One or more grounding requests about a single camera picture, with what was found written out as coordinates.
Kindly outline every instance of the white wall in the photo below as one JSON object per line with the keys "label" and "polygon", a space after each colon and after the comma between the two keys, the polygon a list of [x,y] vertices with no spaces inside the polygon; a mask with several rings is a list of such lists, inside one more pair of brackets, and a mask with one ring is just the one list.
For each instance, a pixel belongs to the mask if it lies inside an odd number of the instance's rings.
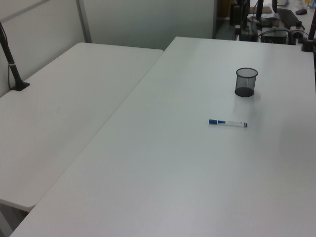
{"label": "white wall", "polygon": [[[84,42],[76,0],[49,0],[2,25],[22,80]],[[0,97],[7,92],[7,61],[0,48]]]}
{"label": "white wall", "polygon": [[176,36],[213,36],[216,0],[82,2],[93,43],[165,50]]}

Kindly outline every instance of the table surface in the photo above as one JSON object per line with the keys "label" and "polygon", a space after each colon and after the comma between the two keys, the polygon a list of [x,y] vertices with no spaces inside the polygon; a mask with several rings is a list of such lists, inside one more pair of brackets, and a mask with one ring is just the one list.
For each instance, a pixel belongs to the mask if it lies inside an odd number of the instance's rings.
{"label": "table surface", "polygon": [[[290,45],[176,38],[12,237],[314,236],[313,63]],[[259,72],[249,98],[241,67]]]}
{"label": "table surface", "polygon": [[31,210],[161,54],[79,43],[0,98],[0,203]]}

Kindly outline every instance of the marker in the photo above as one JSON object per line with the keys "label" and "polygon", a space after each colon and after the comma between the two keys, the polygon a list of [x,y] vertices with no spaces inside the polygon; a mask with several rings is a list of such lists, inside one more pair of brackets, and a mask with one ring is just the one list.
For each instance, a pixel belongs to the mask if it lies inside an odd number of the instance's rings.
{"label": "marker", "polygon": [[220,124],[220,125],[228,125],[228,126],[235,126],[235,127],[247,127],[246,122],[231,122],[231,121],[222,121],[222,120],[213,120],[210,119],[208,124]]}

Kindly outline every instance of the mesh pen holder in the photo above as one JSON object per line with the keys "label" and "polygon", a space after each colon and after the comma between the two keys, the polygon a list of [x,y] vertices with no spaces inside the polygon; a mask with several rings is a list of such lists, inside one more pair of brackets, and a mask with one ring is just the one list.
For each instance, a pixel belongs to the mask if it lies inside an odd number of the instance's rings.
{"label": "mesh pen holder", "polygon": [[249,97],[254,94],[256,77],[258,72],[252,68],[240,68],[236,71],[235,94],[241,97]]}

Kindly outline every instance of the black pole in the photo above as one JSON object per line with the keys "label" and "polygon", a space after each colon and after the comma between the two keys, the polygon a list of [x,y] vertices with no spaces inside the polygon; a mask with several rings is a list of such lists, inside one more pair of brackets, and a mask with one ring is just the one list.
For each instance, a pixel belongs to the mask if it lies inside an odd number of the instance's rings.
{"label": "black pole", "polygon": [[12,74],[14,76],[14,79],[15,79],[15,86],[12,88],[12,90],[21,91],[24,88],[28,87],[30,84],[27,82],[23,82],[21,77],[20,77],[18,69],[16,68],[15,62],[13,60],[7,39],[5,37],[5,33],[4,33],[1,22],[0,22],[0,43],[1,43],[2,49],[4,51],[5,57],[8,61],[8,65],[9,65],[9,67],[12,71]]}
{"label": "black pole", "polygon": [[314,51],[314,36],[316,31],[316,11],[314,11],[314,17],[310,29],[310,34],[306,40],[303,40],[302,51],[313,52]]}

